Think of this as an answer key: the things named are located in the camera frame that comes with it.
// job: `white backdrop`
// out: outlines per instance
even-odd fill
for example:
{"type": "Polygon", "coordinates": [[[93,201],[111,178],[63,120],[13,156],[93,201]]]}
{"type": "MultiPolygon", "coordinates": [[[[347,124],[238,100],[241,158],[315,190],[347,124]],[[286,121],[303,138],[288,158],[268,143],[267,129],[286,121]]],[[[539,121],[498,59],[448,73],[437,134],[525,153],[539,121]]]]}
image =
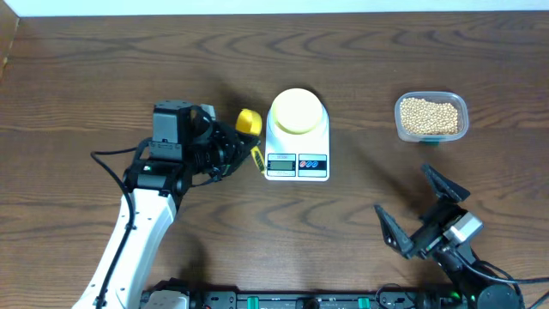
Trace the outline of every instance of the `white backdrop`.
{"type": "Polygon", "coordinates": [[[4,0],[20,17],[491,11],[549,9],[549,0],[4,0]]]}

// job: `wooden table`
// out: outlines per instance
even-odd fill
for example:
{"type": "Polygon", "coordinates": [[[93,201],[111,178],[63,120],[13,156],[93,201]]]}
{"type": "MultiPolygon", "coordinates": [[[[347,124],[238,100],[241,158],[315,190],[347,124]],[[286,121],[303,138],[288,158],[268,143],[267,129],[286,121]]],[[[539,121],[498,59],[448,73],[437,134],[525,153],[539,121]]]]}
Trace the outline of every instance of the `wooden table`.
{"type": "MultiPolygon", "coordinates": [[[[376,290],[444,281],[381,239],[382,204],[409,232],[433,196],[430,162],[472,192],[479,255],[549,275],[549,13],[23,19],[0,85],[0,307],[68,307],[117,219],[120,192],[91,150],[136,145],[153,104],[266,116],[283,89],[315,89],[331,121],[328,183],[268,182],[249,161],[190,190],[149,284],[172,276],[241,289],[376,290]],[[402,142],[394,104],[449,90],[470,131],[402,142]]],[[[108,159],[116,171],[130,156],[108,159]]],[[[549,286],[525,287],[531,303],[549,286]]]]}

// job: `yellow scoop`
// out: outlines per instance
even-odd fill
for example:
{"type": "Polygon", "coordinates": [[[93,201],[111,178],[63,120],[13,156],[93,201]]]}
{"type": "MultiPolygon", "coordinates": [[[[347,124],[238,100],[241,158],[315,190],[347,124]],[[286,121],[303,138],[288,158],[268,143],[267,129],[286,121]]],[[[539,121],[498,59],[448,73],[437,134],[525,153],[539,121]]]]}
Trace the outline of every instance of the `yellow scoop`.
{"type": "MultiPolygon", "coordinates": [[[[261,129],[263,127],[263,121],[258,112],[243,109],[242,112],[238,115],[237,118],[237,131],[251,134],[253,136],[259,136],[261,134],[261,129]]],[[[251,157],[254,159],[259,172],[265,173],[265,160],[263,159],[263,154],[257,146],[250,150],[251,157]]]]}

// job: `white scale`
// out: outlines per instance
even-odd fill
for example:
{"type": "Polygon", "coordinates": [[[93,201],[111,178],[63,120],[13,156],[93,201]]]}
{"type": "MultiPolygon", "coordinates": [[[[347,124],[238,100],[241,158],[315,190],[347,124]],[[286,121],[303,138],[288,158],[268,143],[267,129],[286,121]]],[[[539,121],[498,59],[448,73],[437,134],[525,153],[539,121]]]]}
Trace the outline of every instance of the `white scale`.
{"type": "Polygon", "coordinates": [[[329,178],[329,118],[311,92],[293,88],[279,94],[267,116],[265,178],[326,181],[329,178]]]}

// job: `clear plastic container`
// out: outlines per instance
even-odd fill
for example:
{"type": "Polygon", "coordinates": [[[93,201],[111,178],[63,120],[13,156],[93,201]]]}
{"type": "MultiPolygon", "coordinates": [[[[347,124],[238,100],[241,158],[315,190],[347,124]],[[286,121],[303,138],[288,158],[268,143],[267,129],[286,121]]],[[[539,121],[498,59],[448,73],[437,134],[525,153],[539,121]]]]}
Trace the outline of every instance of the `clear plastic container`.
{"type": "Polygon", "coordinates": [[[398,137],[406,142],[450,142],[462,138],[469,129],[467,105],[461,96],[442,91],[417,91],[404,94],[395,104],[395,121],[398,137]],[[404,129],[401,119],[401,104],[406,98],[425,99],[434,103],[450,103],[457,110],[458,133],[452,135],[420,135],[404,129]]]}

